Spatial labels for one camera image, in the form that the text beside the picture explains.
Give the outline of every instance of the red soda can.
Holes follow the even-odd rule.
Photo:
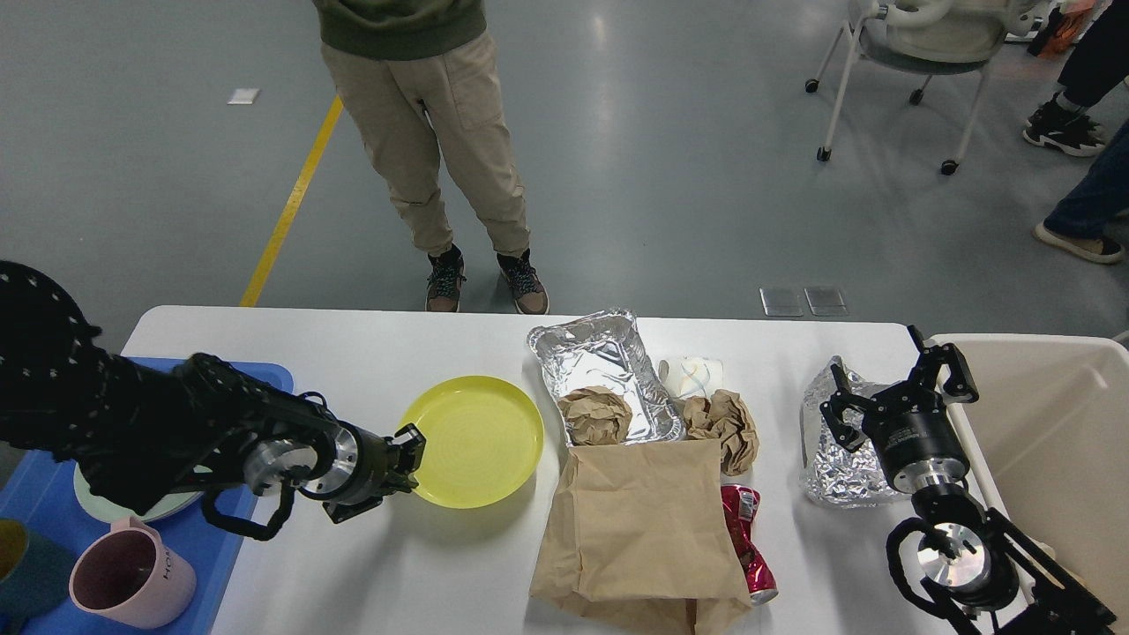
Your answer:
[[[749,597],[753,606],[759,606],[776,598],[780,592],[777,590],[776,579],[764,563],[760,549],[753,546],[752,527],[756,516],[756,508],[761,504],[761,495],[749,487],[742,485],[721,486],[721,505],[725,507],[725,524],[729,530],[729,538],[733,540],[733,548],[737,551],[737,559],[745,573],[745,582],[749,584]]]

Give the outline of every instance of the white table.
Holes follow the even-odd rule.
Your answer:
[[[286,366],[295,391],[317,390],[347,421],[386,435],[425,390],[460,375],[501,377],[530,394],[546,424],[535,477],[495,505],[455,511],[397,494],[333,525],[299,498],[270,542],[245,540],[212,633],[621,633],[528,598],[553,488],[563,464],[559,415],[525,338],[562,316],[160,306],[124,354]],[[725,364],[758,424],[747,482],[763,503],[754,541],[780,586],[732,633],[952,633],[905,602],[886,573],[886,534],[908,503],[825,510],[798,485],[804,388],[832,355],[894,382],[917,358],[899,324],[640,319],[654,362],[695,355]],[[264,522],[275,501],[261,501]]]

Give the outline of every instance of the jeans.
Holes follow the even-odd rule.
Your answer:
[[[1129,121],[1094,159],[1086,176],[1059,201],[1043,226],[1071,238],[1101,238],[1105,224],[1129,208]]]

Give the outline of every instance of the white tissue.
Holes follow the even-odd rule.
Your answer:
[[[658,381],[672,399],[709,399],[721,386],[721,363],[704,357],[680,357],[658,363]]]

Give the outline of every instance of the aluminum foil tray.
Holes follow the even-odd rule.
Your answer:
[[[554,401],[580,388],[604,386],[631,407],[624,444],[682,438],[685,425],[655,375],[630,311],[609,308],[564,324],[539,327],[530,331],[527,341]],[[563,417],[561,424],[564,443],[574,445]]]

